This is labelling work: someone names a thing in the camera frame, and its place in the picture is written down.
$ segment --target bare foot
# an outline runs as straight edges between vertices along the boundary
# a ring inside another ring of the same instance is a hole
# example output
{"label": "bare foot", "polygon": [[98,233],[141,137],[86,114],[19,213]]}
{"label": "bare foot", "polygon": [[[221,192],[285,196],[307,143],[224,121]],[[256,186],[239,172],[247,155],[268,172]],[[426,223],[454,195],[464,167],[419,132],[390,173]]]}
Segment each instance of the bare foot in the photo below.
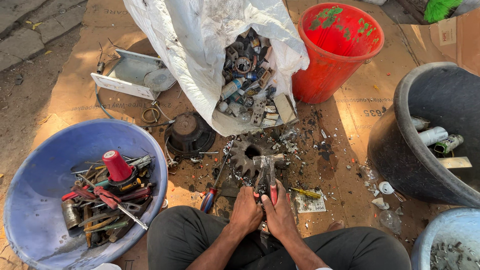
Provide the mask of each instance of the bare foot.
{"label": "bare foot", "polygon": [[345,229],[345,222],[343,221],[334,221],[329,226],[325,232],[332,232],[335,230]]}

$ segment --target yellow screwdriver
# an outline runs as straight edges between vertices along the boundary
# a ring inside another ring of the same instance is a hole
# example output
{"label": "yellow screwdriver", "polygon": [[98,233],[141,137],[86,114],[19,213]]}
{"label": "yellow screwdriver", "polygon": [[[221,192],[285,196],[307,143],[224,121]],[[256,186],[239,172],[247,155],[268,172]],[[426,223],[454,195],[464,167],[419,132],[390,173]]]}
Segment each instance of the yellow screwdriver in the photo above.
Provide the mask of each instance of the yellow screwdriver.
{"label": "yellow screwdriver", "polygon": [[296,192],[299,192],[299,193],[302,193],[308,197],[314,197],[316,199],[320,199],[322,198],[322,194],[318,194],[318,193],[315,193],[315,192],[312,192],[312,191],[308,191],[308,190],[303,190],[303,189],[298,189],[298,188],[294,188],[294,187],[291,187],[290,189],[293,189],[295,190]]}

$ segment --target red and blue screwdriver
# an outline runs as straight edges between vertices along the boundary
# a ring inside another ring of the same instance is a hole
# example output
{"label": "red and blue screwdriver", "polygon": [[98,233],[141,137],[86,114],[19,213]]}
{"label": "red and blue screwdriver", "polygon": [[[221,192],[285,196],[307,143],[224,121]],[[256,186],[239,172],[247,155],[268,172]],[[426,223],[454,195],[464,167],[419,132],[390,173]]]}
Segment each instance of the red and blue screwdriver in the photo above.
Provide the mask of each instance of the red and blue screwdriver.
{"label": "red and blue screwdriver", "polygon": [[213,205],[213,199],[214,199],[214,197],[216,195],[216,191],[217,191],[216,184],[218,182],[218,178],[220,177],[220,174],[222,173],[223,166],[225,166],[225,163],[228,160],[228,156],[230,155],[230,150],[232,150],[233,142],[236,139],[237,139],[237,136],[235,136],[235,138],[233,138],[233,140],[232,140],[232,145],[230,146],[230,149],[228,150],[227,155],[225,156],[225,160],[223,161],[222,167],[220,167],[220,171],[216,175],[215,184],[213,185],[213,187],[210,187],[210,190],[208,191],[208,193],[205,194],[205,198],[202,201],[202,204],[200,205],[200,211],[202,211],[202,212],[207,213]]}

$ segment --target blue plastic bowl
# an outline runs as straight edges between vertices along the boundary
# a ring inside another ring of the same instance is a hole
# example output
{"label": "blue plastic bowl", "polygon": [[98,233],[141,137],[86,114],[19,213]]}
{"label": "blue plastic bowl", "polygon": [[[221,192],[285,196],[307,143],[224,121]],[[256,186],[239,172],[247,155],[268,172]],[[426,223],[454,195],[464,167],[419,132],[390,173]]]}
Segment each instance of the blue plastic bowl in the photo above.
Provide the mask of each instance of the blue plastic bowl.
{"label": "blue plastic bowl", "polygon": [[462,243],[460,248],[464,250],[462,263],[469,263],[468,267],[461,264],[461,269],[477,269],[473,261],[467,262],[466,259],[472,257],[477,260],[478,255],[471,256],[464,247],[480,252],[480,209],[459,207],[438,214],[415,240],[410,258],[412,270],[430,270],[433,243],[455,245],[458,242]]}
{"label": "blue plastic bowl", "polygon": [[38,270],[92,269],[127,252],[146,231],[135,224],[115,243],[87,248],[81,229],[69,232],[61,197],[75,181],[72,170],[88,169],[84,161],[101,159],[109,150],[128,157],[155,156],[150,181],[154,197],[140,220],[150,225],[167,192],[165,156],[148,132],[135,124],[96,119],[67,127],[35,149],[12,179],[5,200],[3,224],[14,252]]}

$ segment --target black plastic tub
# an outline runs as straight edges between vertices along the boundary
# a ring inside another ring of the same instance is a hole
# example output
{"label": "black plastic tub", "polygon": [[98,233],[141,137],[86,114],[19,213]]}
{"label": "black plastic tub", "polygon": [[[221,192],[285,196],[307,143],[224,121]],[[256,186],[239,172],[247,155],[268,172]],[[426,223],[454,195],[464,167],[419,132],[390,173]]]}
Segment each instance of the black plastic tub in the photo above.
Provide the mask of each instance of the black plastic tub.
{"label": "black plastic tub", "polygon": [[[465,142],[455,157],[472,168],[448,170],[422,143],[410,115],[431,121]],[[393,105],[372,128],[368,156],[398,191],[413,198],[480,207],[480,77],[451,62],[429,63],[410,71],[397,85]]]}

